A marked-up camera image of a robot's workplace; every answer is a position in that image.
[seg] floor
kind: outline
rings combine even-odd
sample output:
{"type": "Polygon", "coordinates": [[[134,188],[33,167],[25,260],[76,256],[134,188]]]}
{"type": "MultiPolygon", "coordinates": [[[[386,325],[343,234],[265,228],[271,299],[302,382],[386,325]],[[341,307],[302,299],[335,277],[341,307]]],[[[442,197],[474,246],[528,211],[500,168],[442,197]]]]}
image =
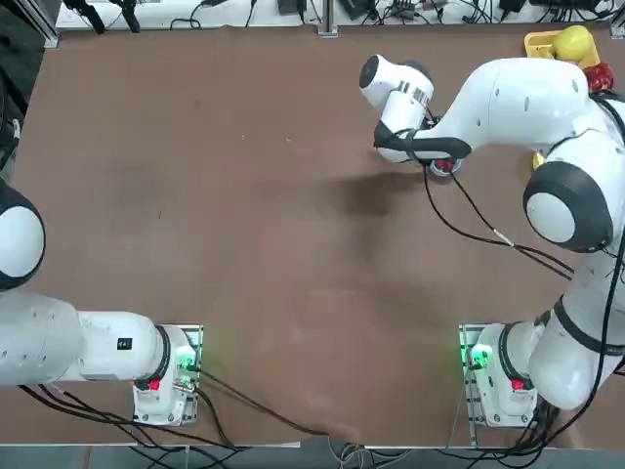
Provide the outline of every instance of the floor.
{"type": "MultiPolygon", "coordinates": [[[[61,0],[47,0],[45,5],[52,16],[56,15],[61,0]]],[[[0,64],[4,66],[11,78],[26,98],[29,98],[34,86],[37,71],[43,56],[43,40],[27,25],[16,20],[7,11],[0,8],[0,33],[11,39],[10,44],[0,43],[0,64]]],[[[224,454],[206,448],[220,456],[224,454]]],[[[147,450],[144,452],[159,457],[161,451],[147,450]]],[[[205,456],[184,451],[169,455],[163,460],[168,466],[175,468],[197,468],[211,463],[205,456]]],[[[511,460],[513,464],[524,461],[511,460]]],[[[623,467],[625,454],[614,451],[587,450],[552,450],[545,451],[533,465],[536,469],[567,468],[617,468],[623,467]]],[[[147,468],[150,461],[137,455],[125,447],[0,447],[0,469],[30,469],[46,467],[47,469],[107,469],[123,467],[125,469],[147,468]]],[[[370,460],[364,461],[364,467],[370,460]]],[[[430,449],[414,450],[408,457],[394,464],[395,469],[419,469],[429,467],[463,468],[468,461],[446,457],[430,449]]],[[[346,468],[356,467],[356,461],[346,464],[346,468]]],[[[495,462],[482,461],[478,468],[494,467],[495,462]]],[[[226,466],[229,469],[271,468],[287,469],[335,469],[339,464],[334,460],[325,439],[311,439],[302,443],[300,448],[253,448],[242,453],[226,466]]]]}
{"type": "MultiPolygon", "coordinates": [[[[225,452],[214,451],[217,456],[225,452]]],[[[153,458],[162,453],[159,450],[144,449],[143,452],[153,458]]],[[[470,452],[456,452],[475,456],[470,452]]],[[[535,469],[616,469],[623,467],[624,455],[614,451],[590,450],[549,450],[545,451],[535,464],[535,469]]],[[[169,455],[163,462],[176,469],[199,468],[211,463],[205,456],[191,452],[187,456],[183,451],[169,455]]],[[[524,461],[510,459],[511,464],[521,465],[524,461]]],[[[431,449],[416,449],[409,457],[395,463],[394,469],[425,468],[465,468],[470,461],[446,457],[431,449]]],[[[0,469],[146,469],[150,461],[124,447],[57,447],[57,448],[0,448],[0,469]]],[[[370,460],[364,461],[369,467],[370,460]]],[[[329,452],[325,439],[313,439],[302,444],[301,448],[253,448],[225,463],[228,469],[336,469],[336,462],[329,452]]],[[[346,469],[358,467],[355,460],[344,466],[346,469]]],[[[481,461],[477,469],[498,467],[496,462],[481,461]]]]}

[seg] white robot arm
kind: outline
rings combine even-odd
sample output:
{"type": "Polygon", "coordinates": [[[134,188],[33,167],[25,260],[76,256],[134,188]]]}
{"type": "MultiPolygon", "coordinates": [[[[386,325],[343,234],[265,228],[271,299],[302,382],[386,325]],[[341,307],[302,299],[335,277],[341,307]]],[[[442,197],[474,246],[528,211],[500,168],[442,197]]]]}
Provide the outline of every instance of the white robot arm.
{"type": "Polygon", "coordinates": [[[37,209],[0,180],[0,386],[132,380],[134,418],[192,423],[197,376],[186,366],[199,360],[199,328],[154,325],[126,312],[77,312],[61,300],[9,291],[37,271],[45,241],[37,209]]]}
{"type": "MultiPolygon", "coordinates": [[[[536,320],[490,324],[477,350],[488,367],[476,372],[486,423],[523,426],[537,393],[571,409],[589,396],[601,351],[604,305],[625,222],[625,103],[589,96],[575,65],[506,59],[477,68],[438,122],[425,118],[433,80],[416,63],[371,57],[360,89],[382,110],[374,147],[392,162],[462,159],[489,144],[540,150],[545,163],[532,175],[522,202],[536,232],[584,253],[558,303],[536,320]]],[[[616,289],[602,380],[625,355],[625,289],[616,289]]]]}

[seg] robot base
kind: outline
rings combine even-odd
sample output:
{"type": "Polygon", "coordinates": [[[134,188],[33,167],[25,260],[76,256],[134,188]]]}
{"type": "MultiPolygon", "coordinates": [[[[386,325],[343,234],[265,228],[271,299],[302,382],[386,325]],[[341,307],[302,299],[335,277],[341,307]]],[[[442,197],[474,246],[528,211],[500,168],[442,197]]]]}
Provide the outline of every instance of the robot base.
{"type": "Polygon", "coordinates": [[[474,446],[478,443],[476,424],[525,427],[536,407],[536,390],[515,391],[501,367],[498,345],[502,330],[503,324],[461,324],[459,327],[469,428],[474,446]]]}
{"type": "Polygon", "coordinates": [[[148,383],[147,389],[133,386],[133,418],[150,425],[190,425],[197,419],[199,373],[187,371],[186,366],[199,366],[203,326],[161,325],[171,343],[169,365],[163,378],[148,383]]]}
{"type": "Polygon", "coordinates": [[[518,389],[501,364],[499,337],[504,324],[489,324],[471,349],[470,361],[486,425],[525,427],[536,409],[535,389],[518,389]]]}

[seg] black sticker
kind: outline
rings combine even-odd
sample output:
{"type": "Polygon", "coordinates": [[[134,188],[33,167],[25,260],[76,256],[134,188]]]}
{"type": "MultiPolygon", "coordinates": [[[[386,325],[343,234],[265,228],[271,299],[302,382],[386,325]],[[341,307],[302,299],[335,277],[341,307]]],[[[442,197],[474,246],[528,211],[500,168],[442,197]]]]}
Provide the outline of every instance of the black sticker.
{"type": "Polygon", "coordinates": [[[132,337],[120,337],[117,339],[117,350],[132,350],[132,337]]]}

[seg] brown table surface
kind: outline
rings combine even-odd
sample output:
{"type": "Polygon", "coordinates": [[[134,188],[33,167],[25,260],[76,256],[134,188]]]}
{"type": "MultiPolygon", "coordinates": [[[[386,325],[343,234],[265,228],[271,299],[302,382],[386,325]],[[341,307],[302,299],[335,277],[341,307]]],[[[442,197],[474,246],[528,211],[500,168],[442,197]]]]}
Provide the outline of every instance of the brown table surface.
{"type": "MultiPolygon", "coordinates": [[[[531,29],[67,34],[45,54],[20,146],[15,186],[48,230],[27,289],[83,310],[202,323],[205,366],[278,412],[364,444],[444,446],[462,381],[458,324],[534,318],[564,283],[446,228],[418,172],[372,150],[379,115],[357,77],[374,53],[419,60],[443,112],[475,67],[520,56],[531,29]]],[[[623,43],[595,37],[625,76],[623,43]]],[[[529,158],[482,149],[460,178],[502,233],[572,262],[523,216],[529,158]]],[[[453,186],[433,192],[454,224],[487,235],[453,186]]],[[[127,383],[70,389],[130,414],[127,383]]],[[[209,391],[237,442],[304,438],[209,391]]],[[[610,379],[560,445],[625,448],[624,392],[610,379]]],[[[17,390],[0,398],[1,443],[128,441],[17,390]]],[[[462,404],[453,445],[470,443],[465,414],[462,404]]],[[[203,410],[188,430],[217,438],[203,410]]],[[[503,435],[480,429],[479,441],[503,435]]]]}

